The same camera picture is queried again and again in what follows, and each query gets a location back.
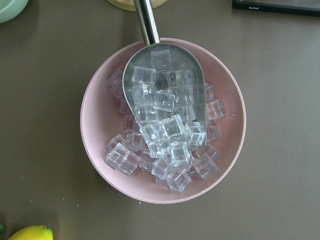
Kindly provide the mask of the metal ice scoop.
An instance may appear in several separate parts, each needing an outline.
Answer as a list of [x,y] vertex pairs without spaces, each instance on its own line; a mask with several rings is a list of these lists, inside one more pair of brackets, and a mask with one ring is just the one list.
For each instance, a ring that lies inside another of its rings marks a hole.
[[123,91],[149,145],[186,141],[206,144],[205,77],[199,61],[187,49],[163,42],[149,0],[134,3],[145,46],[128,61]]

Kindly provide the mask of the pink bowl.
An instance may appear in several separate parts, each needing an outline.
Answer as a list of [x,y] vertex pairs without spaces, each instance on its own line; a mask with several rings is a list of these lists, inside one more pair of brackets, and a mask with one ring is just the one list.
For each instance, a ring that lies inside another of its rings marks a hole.
[[112,187],[139,201],[155,204],[174,204],[194,199],[215,187],[231,170],[244,143],[246,110],[241,90],[229,69],[211,52],[194,43],[163,38],[189,50],[199,61],[205,80],[213,84],[215,94],[223,101],[226,116],[216,125],[219,138],[212,144],[220,152],[216,160],[218,170],[206,179],[194,178],[183,192],[157,184],[154,177],[141,170],[126,176],[105,163],[105,146],[111,138],[122,134],[123,118],[118,111],[120,101],[111,93],[107,78],[116,68],[123,69],[130,57],[144,47],[144,42],[132,43],[109,57],[93,75],[82,100],[80,129],[84,148],[96,171]]

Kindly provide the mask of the round wooden rack base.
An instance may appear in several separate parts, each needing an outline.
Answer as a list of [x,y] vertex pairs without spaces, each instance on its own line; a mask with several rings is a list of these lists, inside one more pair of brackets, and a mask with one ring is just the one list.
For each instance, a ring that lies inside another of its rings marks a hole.
[[[134,0],[107,0],[113,6],[120,8],[122,10],[135,12],[135,3]],[[151,0],[152,8],[158,8],[161,5],[165,4],[167,0]]]

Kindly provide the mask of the whole yellow lemon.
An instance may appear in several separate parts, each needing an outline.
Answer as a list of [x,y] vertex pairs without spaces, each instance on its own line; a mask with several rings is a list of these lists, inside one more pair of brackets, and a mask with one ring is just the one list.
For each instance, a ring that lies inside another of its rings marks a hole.
[[8,238],[9,240],[53,240],[53,231],[46,225],[27,226]]

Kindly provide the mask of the mint green bowl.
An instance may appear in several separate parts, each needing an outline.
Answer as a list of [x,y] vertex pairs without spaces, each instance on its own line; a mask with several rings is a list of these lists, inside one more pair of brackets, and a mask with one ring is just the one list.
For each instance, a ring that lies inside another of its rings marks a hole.
[[17,17],[27,6],[28,0],[1,0],[0,22],[5,23]]

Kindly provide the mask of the black framed tray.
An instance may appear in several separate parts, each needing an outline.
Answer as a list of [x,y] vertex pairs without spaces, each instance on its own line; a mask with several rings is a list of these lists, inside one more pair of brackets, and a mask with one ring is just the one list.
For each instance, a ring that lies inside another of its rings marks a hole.
[[319,0],[233,0],[235,9],[320,16]]

